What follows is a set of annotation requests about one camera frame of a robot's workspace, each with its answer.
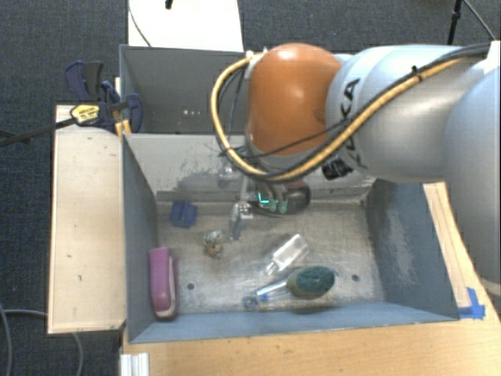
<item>pink stapler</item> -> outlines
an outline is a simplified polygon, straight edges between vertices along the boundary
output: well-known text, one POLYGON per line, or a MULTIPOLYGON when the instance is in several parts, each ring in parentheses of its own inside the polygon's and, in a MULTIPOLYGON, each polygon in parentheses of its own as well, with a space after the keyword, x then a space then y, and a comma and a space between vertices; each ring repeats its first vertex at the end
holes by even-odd
POLYGON ((169 248, 151 249, 148 256, 153 310, 161 319, 172 319, 177 312, 178 259, 169 248))

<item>white paper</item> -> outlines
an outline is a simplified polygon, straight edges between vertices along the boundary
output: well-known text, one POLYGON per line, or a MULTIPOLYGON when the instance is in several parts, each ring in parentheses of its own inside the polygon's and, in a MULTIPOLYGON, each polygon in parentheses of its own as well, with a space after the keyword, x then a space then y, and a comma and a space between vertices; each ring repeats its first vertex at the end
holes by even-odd
MULTIPOLYGON (((130 10, 153 47, 242 52, 240 16, 236 0, 129 0, 130 10)), ((146 46, 131 14, 128 44, 146 46)))

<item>green light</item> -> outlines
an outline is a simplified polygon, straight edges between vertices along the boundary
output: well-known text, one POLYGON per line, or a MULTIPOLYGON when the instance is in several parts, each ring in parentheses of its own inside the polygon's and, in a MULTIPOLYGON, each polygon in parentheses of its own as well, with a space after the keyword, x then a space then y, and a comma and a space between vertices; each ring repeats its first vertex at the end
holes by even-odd
POLYGON ((269 204, 269 199, 263 199, 261 196, 261 192, 258 192, 258 200, 259 200, 259 203, 261 203, 261 204, 269 204))

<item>blue object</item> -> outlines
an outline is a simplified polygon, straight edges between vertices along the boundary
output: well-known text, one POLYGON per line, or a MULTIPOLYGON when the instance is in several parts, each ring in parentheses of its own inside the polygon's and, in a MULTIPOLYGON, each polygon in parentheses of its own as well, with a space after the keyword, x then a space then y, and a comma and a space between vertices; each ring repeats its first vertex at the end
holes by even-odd
POLYGON ((84 63, 76 61, 64 72, 66 86, 72 91, 78 102, 92 101, 99 106, 99 119, 90 122, 77 122, 80 126, 92 126, 115 132, 117 120, 114 111, 121 111, 122 118, 129 120, 132 132, 138 132, 142 123, 142 104, 137 93, 127 95, 121 102, 120 95, 109 81, 100 81, 103 63, 84 63))
POLYGON ((171 223, 173 226, 190 228, 195 224, 196 206, 188 201, 174 201, 171 209, 171 223))
POLYGON ((467 287, 468 295, 470 296, 471 306, 463 306, 458 308, 461 319, 479 319, 485 317, 485 305, 478 303, 477 293, 473 288, 467 287))
POLYGON ((248 309, 253 309, 258 305, 258 298, 254 295, 248 295, 243 298, 243 305, 248 309))

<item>bin floor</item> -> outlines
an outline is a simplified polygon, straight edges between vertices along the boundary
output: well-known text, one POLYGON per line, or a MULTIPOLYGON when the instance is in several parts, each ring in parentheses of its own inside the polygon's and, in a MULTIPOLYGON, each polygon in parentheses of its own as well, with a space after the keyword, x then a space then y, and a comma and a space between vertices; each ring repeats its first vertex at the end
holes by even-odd
POLYGON ((301 266, 329 267, 337 274, 336 282, 321 298, 274 300, 259 309, 298 310, 384 300, 361 204, 313 201, 300 215, 280 219, 254 215, 241 238, 224 243, 222 257, 216 259, 204 253, 204 234, 228 233, 233 203, 192 203, 198 211, 196 224, 185 230, 169 222, 171 202, 157 202, 160 246, 169 247, 179 258, 180 313, 248 310, 243 297, 277 280, 266 274, 265 267, 271 262, 271 252, 287 239, 286 234, 293 233, 301 234, 309 246, 301 266))

